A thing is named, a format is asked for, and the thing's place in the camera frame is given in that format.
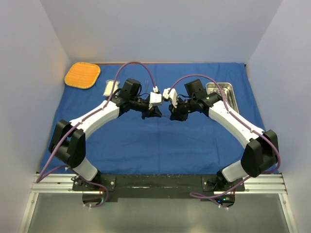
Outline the orange square woven mat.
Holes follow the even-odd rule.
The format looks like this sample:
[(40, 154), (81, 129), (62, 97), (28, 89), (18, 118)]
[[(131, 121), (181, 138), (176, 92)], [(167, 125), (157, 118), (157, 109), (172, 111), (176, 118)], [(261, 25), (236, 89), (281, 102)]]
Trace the orange square woven mat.
[(96, 64), (77, 62), (71, 66), (64, 78), (67, 86), (78, 89), (89, 89), (97, 81), (101, 69)]

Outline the blue surgical drape cloth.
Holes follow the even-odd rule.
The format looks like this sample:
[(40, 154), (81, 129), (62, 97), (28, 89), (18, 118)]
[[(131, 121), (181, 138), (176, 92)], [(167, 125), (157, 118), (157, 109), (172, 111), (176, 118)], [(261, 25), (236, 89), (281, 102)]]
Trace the blue surgical drape cloth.
[[(196, 79), (211, 79), (233, 86), (240, 114), (263, 128), (246, 68), (243, 63), (130, 64), (102, 65), (101, 73), (89, 89), (66, 86), (54, 122), (81, 117), (104, 101), (106, 81), (120, 83), (132, 78), (142, 85), (143, 95), (155, 83), (160, 90), (174, 86), (185, 95), (184, 85)], [(160, 106), (170, 115), (169, 103)], [(87, 159), (105, 174), (215, 174), (241, 159), (244, 149), (218, 122), (202, 113), (191, 113), (186, 121), (166, 117), (142, 119), (129, 111), (94, 132), (86, 141)]]

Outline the steel instrument tray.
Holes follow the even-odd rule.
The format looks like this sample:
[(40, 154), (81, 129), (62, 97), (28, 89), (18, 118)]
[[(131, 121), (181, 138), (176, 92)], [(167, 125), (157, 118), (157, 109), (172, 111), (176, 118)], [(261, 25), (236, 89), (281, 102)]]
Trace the steel instrument tray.
[[(222, 91), (226, 97), (226, 101), (227, 101), (228, 105), (234, 111), (239, 113), (239, 109), (238, 109), (238, 105), (236, 102), (235, 93), (234, 93), (232, 84), (230, 84), (230, 83), (218, 83), (218, 85), (221, 87), (221, 89), (222, 89)], [(219, 88), (213, 82), (206, 84), (206, 91), (207, 91), (207, 94), (218, 93), (219, 95), (221, 95)]]

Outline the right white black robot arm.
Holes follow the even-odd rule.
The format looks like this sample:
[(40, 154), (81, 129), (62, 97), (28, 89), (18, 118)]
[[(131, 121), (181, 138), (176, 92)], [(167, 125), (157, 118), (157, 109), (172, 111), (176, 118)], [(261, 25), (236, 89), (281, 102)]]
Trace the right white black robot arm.
[(277, 135), (264, 131), (238, 114), (226, 99), (222, 89), (207, 92), (199, 79), (185, 84), (188, 99), (182, 100), (174, 87), (163, 91), (163, 98), (170, 101), (171, 120), (185, 121), (188, 115), (199, 112), (227, 129), (242, 145), (242, 158), (217, 172), (215, 186), (223, 191), (245, 176), (257, 177), (274, 165), (279, 165)]

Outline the white gauze pad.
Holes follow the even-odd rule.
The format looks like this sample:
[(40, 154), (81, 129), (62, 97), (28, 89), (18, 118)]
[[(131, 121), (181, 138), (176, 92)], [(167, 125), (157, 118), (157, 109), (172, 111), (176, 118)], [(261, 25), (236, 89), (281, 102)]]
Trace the white gauze pad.
[(106, 81), (106, 86), (105, 86), (103, 96), (108, 97), (110, 96), (111, 92), (115, 92), (119, 88), (119, 84), (120, 84), (119, 81), (115, 82), (114, 88), (113, 88), (113, 83), (114, 83), (114, 80)]

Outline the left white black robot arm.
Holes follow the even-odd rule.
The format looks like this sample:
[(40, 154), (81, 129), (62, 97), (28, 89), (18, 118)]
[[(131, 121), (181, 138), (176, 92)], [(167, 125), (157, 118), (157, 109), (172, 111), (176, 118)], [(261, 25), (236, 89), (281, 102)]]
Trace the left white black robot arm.
[(141, 112), (142, 118), (160, 117), (162, 95), (153, 87), (146, 99), (141, 98), (141, 83), (127, 79), (122, 88), (112, 88), (110, 95), (95, 109), (71, 121), (61, 120), (54, 129), (49, 146), (50, 158), (57, 158), (71, 169), (89, 190), (103, 188), (101, 172), (86, 157), (86, 141), (104, 124), (129, 110)]

